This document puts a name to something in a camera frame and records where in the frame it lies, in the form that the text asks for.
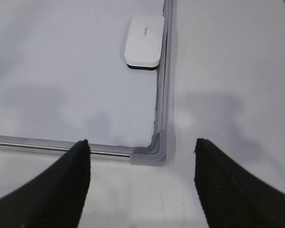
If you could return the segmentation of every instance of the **whiteboard surface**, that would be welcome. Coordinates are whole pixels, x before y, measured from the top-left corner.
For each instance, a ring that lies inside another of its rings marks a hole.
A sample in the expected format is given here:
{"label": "whiteboard surface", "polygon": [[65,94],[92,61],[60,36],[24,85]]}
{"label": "whiteboard surface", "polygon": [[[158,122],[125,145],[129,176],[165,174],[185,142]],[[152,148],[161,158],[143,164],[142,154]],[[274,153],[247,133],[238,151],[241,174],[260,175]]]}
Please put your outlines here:
{"label": "whiteboard surface", "polygon": [[0,135],[148,146],[156,71],[129,69],[134,14],[164,0],[0,0]]}

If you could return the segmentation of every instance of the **plastic corner cap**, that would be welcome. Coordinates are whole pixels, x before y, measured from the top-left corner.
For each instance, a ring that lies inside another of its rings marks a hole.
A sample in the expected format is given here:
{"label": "plastic corner cap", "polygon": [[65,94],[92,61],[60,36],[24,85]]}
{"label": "plastic corner cap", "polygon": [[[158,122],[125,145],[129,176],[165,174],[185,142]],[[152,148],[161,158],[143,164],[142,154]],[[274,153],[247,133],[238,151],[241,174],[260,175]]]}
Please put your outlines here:
{"label": "plastic corner cap", "polygon": [[161,130],[152,137],[149,147],[136,148],[130,155],[130,164],[160,165],[167,153],[167,131]]}

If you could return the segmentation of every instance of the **black felt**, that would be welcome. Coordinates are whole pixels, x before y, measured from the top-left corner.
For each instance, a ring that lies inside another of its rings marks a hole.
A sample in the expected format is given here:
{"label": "black felt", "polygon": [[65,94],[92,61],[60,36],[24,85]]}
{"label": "black felt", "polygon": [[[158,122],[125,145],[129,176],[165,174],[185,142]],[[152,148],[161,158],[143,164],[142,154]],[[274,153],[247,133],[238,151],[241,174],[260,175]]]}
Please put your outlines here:
{"label": "black felt", "polygon": [[156,68],[158,67],[158,66],[156,67],[131,66],[129,64],[127,65],[130,69],[134,69],[134,70],[156,70]]}

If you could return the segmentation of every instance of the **whiteboard eraser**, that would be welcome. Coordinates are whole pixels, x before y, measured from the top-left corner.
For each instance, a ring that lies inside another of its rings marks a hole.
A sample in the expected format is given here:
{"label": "whiteboard eraser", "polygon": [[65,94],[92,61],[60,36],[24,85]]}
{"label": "whiteboard eraser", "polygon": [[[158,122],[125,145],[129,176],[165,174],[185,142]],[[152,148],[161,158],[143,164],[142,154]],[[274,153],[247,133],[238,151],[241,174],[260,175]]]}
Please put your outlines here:
{"label": "whiteboard eraser", "polygon": [[155,70],[159,65],[164,21],[161,15],[132,18],[124,51],[129,68]]}

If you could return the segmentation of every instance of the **white table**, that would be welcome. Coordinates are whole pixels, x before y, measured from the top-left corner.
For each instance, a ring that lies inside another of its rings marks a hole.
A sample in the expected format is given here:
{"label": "white table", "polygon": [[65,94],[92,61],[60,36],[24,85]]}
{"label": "white table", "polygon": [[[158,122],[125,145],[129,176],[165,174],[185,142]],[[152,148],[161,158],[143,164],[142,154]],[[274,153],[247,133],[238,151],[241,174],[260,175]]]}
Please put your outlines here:
{"label": "white table", "polygon": [[[198,137],[285,192],[282,0],[180,0],[173,13],[168,163],[92,160],[82,228],[208,227],[193,183]],[[0,195],[56,159],[0,152]]]}

